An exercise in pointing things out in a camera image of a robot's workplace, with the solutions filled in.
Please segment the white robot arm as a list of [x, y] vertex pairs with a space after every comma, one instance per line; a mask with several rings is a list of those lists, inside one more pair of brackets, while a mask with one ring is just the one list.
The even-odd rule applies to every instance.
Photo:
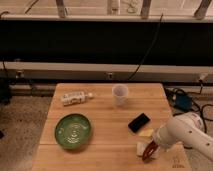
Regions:
[[182, 142], [197, 150], [213, 161], [213, 137], [203, 132], [203, 121], [194, 112], [171, 117], [165, 124], [155, 129], [152, 137], [154, 142], [163, 149]]

